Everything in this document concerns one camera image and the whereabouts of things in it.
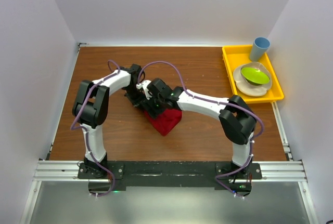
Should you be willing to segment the red cloth napkin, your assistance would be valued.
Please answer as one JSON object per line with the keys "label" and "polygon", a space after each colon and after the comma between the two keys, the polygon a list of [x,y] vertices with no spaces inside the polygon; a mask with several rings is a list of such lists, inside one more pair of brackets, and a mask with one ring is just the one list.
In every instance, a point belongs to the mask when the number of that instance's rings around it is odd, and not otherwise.
{"label": "red cloth napkin", "polygon": [[144,115],[153,128],[162,136],[166,136],[182,119],[182,111],[166,109],[156,118],[152,118],[147,111]]}

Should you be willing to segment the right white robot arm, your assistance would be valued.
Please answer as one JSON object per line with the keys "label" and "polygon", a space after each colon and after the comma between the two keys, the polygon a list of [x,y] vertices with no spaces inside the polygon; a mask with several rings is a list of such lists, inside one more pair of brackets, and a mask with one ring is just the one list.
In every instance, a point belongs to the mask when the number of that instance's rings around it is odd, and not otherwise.
{"label": "right white robot arm", "polygon": [[239,96],[216,98],[201,95],[184,87],[169,87],[163,80],[144,80],[136,85],[148,101],[157,108],[177,109],[206,115],[218,120],[225,136],[233,143],[232,173],[243,179],[250,173],[252,162],[251,139],[256,119]]}

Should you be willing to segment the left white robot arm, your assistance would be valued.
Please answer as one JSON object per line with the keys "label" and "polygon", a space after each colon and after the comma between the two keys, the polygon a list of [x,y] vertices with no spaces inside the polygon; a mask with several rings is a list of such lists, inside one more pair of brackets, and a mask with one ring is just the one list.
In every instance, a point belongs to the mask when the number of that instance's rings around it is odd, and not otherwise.
{"label": "left white robot arm", "polygon": [[105,77],[83,80],[79,85],[72,108],[75,119],[71,129],[80,128],[83,131],[86,152],[81,169],[95,178],[103,178],[108,173],[102,125],[108,115],[109,97],[122,89],[132,106],[142,110],[141,103],[146,97],[136,88],[141,71],[141,66],[137,64],[129,68],[117,67]]}

